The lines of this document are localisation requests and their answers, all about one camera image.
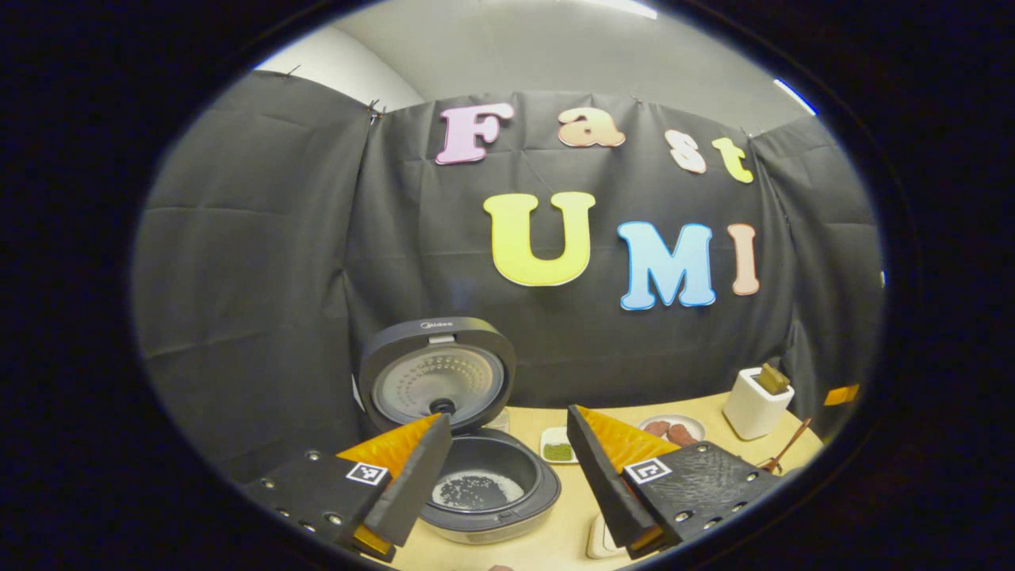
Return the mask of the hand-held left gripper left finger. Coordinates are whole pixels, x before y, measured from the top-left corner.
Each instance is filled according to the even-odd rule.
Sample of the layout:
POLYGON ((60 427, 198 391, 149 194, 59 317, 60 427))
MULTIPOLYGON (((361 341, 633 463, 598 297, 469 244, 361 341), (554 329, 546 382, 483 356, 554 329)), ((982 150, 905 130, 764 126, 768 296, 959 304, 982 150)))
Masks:
POLYGON ((317 542, 392 561, 431 498, 451 447, 450 415, 431 413, 338 453, 304 452, 242 490, 317 542))

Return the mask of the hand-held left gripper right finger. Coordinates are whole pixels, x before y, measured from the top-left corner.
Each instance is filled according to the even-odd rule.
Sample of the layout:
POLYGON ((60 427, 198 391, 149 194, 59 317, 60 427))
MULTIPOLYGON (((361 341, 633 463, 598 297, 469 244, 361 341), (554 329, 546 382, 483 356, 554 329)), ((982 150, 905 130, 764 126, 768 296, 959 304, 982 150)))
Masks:
POLYGON ((599 513, 630 559, 710 534, 782 481, 710 441, 681 446, 576 404, 566 431, 599 513))

